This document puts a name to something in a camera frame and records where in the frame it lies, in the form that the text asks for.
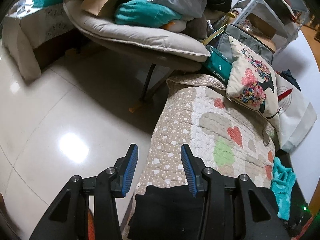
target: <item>floral pillow print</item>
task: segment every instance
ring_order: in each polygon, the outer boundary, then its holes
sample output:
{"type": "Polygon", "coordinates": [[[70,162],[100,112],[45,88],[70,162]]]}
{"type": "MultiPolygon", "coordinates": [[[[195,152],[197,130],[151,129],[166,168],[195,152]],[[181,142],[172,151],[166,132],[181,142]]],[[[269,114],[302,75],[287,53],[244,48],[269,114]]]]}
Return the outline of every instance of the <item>floral pillow print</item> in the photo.
{"type": "Polygon", "coordinates": [[[237,103],[259,112],[279,131],[276,76],[272,67],[248,46],[229,36],[232,69],[226,95],[237,103]]]}

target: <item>red heart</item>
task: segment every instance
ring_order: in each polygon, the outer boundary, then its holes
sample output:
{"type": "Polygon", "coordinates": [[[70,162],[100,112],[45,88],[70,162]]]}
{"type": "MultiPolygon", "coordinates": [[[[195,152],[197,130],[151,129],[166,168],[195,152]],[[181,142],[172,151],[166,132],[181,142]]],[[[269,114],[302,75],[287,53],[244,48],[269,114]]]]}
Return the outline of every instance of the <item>red heart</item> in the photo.
{"type": "Polygon", "coordinates": [[[234,126],[233,129],[232,127],[229,127],[227,129],[227,132],[228,132],[228,135],[231,137],[231,139],[243,148],[242,135],[239,128],[236,126],[234,126]]]}
{"type": "Polygon", "coordinates": [[[268,159],[270,162],[273,162],[273,156],[271,151],[268,152],[268,159]]]}
{"type": "Polygon", "coordinates": [[[251,86],[253,83],[257,82],[257,79],[250,68],[247,68],[244,74],[245,77],[241,78],[241,84],[245,86],[251,86]]]}
{"type": "Polygon", "coordinates": [[[224,106],[224,103],[221,101],[221,98],[216,98],[215,100],[214,100],[214,106],[215,107],[218,107],[218,108],[224,108],[225,106],[224,106]]]}
{"type": "Polygon", "coordinates": [[[268,178],[268,180],[271,180],[271,172],[272,172],[272,167],[271,167],[271,165],[266,165],[266,166],[264,166],[264,168],[266,169],[266,173],[267,173],[267,178],[268,178]]]}

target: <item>gray bag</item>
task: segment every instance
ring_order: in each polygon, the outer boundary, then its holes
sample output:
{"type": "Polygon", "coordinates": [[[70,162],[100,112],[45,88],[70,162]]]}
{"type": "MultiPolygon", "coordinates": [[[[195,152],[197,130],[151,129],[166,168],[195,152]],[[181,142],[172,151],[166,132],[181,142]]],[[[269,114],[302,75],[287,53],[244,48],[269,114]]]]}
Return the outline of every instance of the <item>gray bag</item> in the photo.
{"type": "Polygon", "coordinates": [[[229,37],[231,36],[236,40],[240,41],[244,45],[248,46],[255,53],[263,57],[270,65],[273,60],[273,52],[270,48],[264,45],[261,41],[259,41],[254,36],[250,35],[243,29],[234,26],[232,24],[227,24],[215,31],[208,38],[203,40],[201,43],[203,45],[207,45],[216,37],[220,36],[218,45],[216,48],[230,61],[233,62],[232,53],[231,53],[231,45],[229,41],[229,37]]]}

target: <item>bed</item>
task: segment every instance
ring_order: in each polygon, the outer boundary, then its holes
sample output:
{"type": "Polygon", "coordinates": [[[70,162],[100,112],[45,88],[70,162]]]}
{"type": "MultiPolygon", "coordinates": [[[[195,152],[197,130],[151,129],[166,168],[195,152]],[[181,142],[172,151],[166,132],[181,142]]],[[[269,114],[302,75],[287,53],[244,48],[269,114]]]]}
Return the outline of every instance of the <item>bed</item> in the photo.
{"type": "MultiPolygon", "coordinates": [[[[228,100],[225,85],[205,74],[167,79],[170,92],[154,129],[146,166],[135,185],[144,194],[148,185],[174,187],[187,184],[180,148],[189,144],[222,175],[248,174],[258,187],[270,188],[273,158],[278,143],[274,128],[257,113],[228,100]]],[[[133,215],[135,200],[133,198],[133,215]]],[[[128,224],[123,230],[127,239],[128,224]]]]}

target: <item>white shopping bag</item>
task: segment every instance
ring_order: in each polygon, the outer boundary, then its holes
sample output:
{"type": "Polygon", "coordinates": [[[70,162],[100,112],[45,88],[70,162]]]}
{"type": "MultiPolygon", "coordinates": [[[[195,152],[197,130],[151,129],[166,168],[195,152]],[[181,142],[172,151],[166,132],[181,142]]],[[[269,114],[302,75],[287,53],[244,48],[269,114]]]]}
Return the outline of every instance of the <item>white shopping bag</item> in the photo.
{"type": "Polygon", "coordinates": [[[280,148],[285,152],[295,149],[307,135],[317,120],[317,114],[310,101],[290,82],[276,74],[278,97],[292,89],[292,92],[280,100],[279,117],[280,131],[278,132],[280,148]]]}

